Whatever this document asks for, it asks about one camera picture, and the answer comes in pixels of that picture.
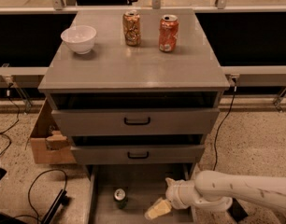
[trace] cardboard box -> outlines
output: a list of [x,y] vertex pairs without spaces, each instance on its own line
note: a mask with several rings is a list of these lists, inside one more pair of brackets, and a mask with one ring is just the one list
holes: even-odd
[[36,125],[31,132],[30,143],[35,163],[76,163],[67,137],[61,135],[52,118],[51,107],[47,100],[43,104]]

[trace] cabinet top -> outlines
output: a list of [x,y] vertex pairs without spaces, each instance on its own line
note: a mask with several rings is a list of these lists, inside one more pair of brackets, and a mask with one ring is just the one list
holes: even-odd
[[[223,91],[229,84],[192,9],[138,9],[141,44],[125,44],[122,15],[130,9],[78,12],[74,25],[97,30],[93,50],[84,55],[59,47],[39,89],[43,92],[185,90]],[[179,18],[176,49],[158,48],[160,19]]]

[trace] drawer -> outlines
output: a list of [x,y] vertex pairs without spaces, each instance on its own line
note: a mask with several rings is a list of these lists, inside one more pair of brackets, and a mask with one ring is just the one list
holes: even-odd
[[101,91],[52,93],[51,99],[58,109],[209,108],[217,96],[216,91]]
[[217,108],[54,110],[61,132],[76,135],[210,133]]
[[71,147],[79,164],[196,163],[204,145],[86,146]]
[[[190,209],[173,209],[152,222],[144,218],[144,213],[155,201],[165,198],[165,178],[180,180],[186,179],[186,175],[182,164],[100,165],[91,176],[88,223],[193,224]],[[123,209],[113,200],[116,189],[126,192],[127,202]]]

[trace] terrazzo floor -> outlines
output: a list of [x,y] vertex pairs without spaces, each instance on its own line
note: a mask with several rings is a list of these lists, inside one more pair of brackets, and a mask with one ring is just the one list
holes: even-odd
[[[215,162],[213,148],[217,127],[226,115],[231,97],[224,97],[221,113],[212,133],[206,140],[206,151],[198,163],[201,170],[212,169]],[[7,170],[0,181],[0,212],[12,217],[36,213],[28,203],[28,191],[32,182],[42,172],[61,169],[67,173],[68,206],[61,206],[51,223],[84,223],[88,206],[90,182],[82,168],[76,164],[35,164],[28,138],[38,117],[43,101],[34,101],[31,112],[23,114],[23,102],[14,100],[21,108],[19,122],[7,132],[13,143],[0,157],[0,167]],[[235,98],[233,109],[220,128],[216,170],[231,175],[286,176],[286,99],[283,113],[276,111],[270,99]],[[17,108],[8,100],[0,100],[0,132],[16,120]],[[7,140],[0,135],[0,152]],[[61,172],[42,175],[33,185],[32,205],[40,218],[48,211],[59,190],[64,186]],[[275,214],[255,204],[240,201],[249,214],[240,224],[274,224],[280,222]],[[196,210],[200,224],[235,223],[227,213],[208,213]],[[31,217],[20,217],[26,223],[36,223]]]

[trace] closed drawer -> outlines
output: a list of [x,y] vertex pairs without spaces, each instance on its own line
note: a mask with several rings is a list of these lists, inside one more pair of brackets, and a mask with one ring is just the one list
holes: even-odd
[[100,142],[90,141],[88,146],[73,146],[71,151],[79,164],[142,164],[142,163],[196,163],[200,161],[204,152],[204,145],[194,145],[193,138],[177,135],[169,137],[149,138],[138,137],[130,140],[125,137],[116,143],[110,140]]
[[67,136],[210,133],[217,108],[55,110],[52,115]]

